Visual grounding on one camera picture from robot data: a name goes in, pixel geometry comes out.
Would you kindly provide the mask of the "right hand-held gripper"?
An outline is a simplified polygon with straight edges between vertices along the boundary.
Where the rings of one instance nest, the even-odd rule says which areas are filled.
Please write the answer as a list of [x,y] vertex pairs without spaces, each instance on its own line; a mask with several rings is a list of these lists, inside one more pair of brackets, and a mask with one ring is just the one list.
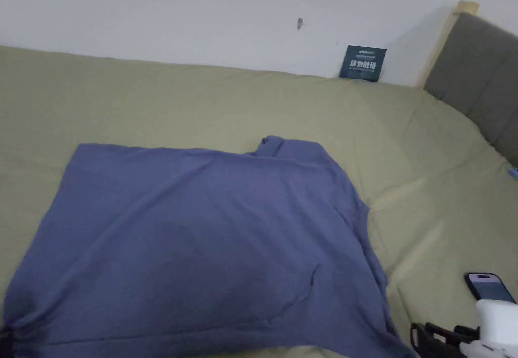
[[476,303],[480,329],[412,323],[410,343],[419,357],[517,357],[517,304],[482,299]]

